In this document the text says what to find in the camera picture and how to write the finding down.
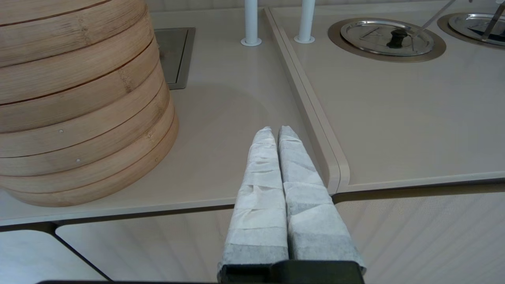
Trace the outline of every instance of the black knob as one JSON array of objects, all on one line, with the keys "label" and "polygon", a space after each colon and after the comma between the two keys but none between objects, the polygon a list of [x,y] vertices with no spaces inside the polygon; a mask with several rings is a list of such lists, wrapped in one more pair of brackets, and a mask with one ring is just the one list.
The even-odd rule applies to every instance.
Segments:
[{"label": "black knob", "polygon": [[400,49],[403,46],[401,43],[403,42],[403,39],[408,36],[407,32],[404,29],[396,29],[391,32],[391,35],[393,36],[391,38],[391,41],[388,42],[386,45],[390,49]]}]

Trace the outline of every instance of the white cabinet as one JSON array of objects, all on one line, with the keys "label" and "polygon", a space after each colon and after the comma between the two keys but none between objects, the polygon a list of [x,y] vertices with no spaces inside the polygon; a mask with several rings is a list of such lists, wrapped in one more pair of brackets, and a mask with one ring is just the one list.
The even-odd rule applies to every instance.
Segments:
[{"label": "white cabinet", "polygon": [[216,282],[232,212],[73,224],[56,233],[112,280]]},{"label": "white cabinet", "polygon": [[0,283],[34,284],[58,279],[105,280],[50,234],[0,232]]},{"label": "white cabinet", "polygon": [[505,279],[505,193],[337,204],[372,284]]}]

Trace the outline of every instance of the white post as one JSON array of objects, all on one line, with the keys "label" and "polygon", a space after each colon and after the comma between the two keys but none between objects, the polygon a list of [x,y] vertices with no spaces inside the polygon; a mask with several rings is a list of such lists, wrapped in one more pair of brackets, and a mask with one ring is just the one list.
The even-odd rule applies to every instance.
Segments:
[{"label": "white post", "polygon": [[245,38],[240,43],[245,46],[256,46],[261,43],[258,38],[258,0],[245,0]]},{"label": "white post", "polygon": [[315,39],[311,36],[311,30],[315,5],[316,0],[303,0],[301,3],[300,32],[294,37],[294,41],[298,43],[314,42]]}]

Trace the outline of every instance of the countertop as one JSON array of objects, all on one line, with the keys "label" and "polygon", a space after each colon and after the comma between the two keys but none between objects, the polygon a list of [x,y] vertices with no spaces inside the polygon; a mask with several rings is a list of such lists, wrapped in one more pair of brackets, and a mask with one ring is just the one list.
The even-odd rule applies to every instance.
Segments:
[{"label": "countertop", "polygon": [[[309,80],[347,163],[337,193],[505,178],[505,51],[428,29],[445,53],[420,63],[391,63],[351,54],[328,38],[335,22],[354,17],[423,25],[446,2],[316,7],[312,35],[299,44],[300,8],[271,8]],[[494,13],[465,3],[455,12]]]},{"label": "countertop", "polygon": [[313,157],[264,19],[260,46],[240,44],[243,9],[152,13],[154,28],[196,27],[186,89],[172,91],[175,145],[149,174],[108,197],[46,208],[0,191],[0,225],[234,204],[254,134],[290,125]]}]

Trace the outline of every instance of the bamboo steamer tier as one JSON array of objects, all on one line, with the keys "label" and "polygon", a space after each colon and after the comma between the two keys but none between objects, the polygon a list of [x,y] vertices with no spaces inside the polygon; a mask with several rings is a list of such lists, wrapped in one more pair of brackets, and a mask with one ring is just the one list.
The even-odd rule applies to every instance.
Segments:
[{"label": "bamboo steamer tier", "polygon": [[[163,73],[158,64],[146,83],[156,86],[159,81],[163,83],[162,80]],[[167,103],[167,99],[168,97],[158,94],[130,119],[82,143],[38,155],[0,158],[0,175],[28,176],[60,172],[81,167],[111,155],[133,143],[158,121],[165,111],[164,104]],[[172,102],[170,102],[169,112],[173,112]]]},{"label": "bamboo steamer tier", "polygon": [[71,170],[34,176],[0,176],[0,186],[25,193],[55,193],[95,183],[134,164],[153,149],[165,136],[174,118],[174,106],[164,84],[152,104],[162,115],[153,127],[142,133],[131,144],[95,162]]},{"label": "bamboo steamer tier", "polygon": [[142,110],[165,84],[158,69],[137,89],[105,107],[61,123],[0,134],[0,157],[47,153],[88,141],[119,126]]},{"label": "bamboo steamer tier", "polygon": [[100,42],[138,22],[146,9],[142,0],[110,0],[88,9],[0,26],[0,67]]},{"label": "bamboo steamer tier", "polygon": [[2,0],[0,25],[28,22],[54,15],[66,14],[107,2],[109,0]]},{"label": "bamboo steamer tier", "polygon": [[111,195],[136,182],[150,172],[168,154],[172,148],[177,132],[179,120],[174,114],[173,123],[163,139],[147,155],[130,165],[126,169],[106,179],[68,191],[55,193],[24,193],[5,189],[14,198],[31,205],[45,207],[60,207],[77,205]]},{"label": "bamboo steamer tier", "polygon": [[0,0],[0,190],[50,207],[105,197],[178,129],[143,0]]},{"label": "bamboo steamer tier", "polygon": [[128,29],[93,45],[56,56],[0,68],[0,104],[60,92],[122,67],[153,40],[147,11]]},{"label": "bamboo steamer tier", "polygon": [[158,45],[89,83],[50,96],[0,105],[0,133],[60,123],[102,108],[137,88],[160,61]]}]

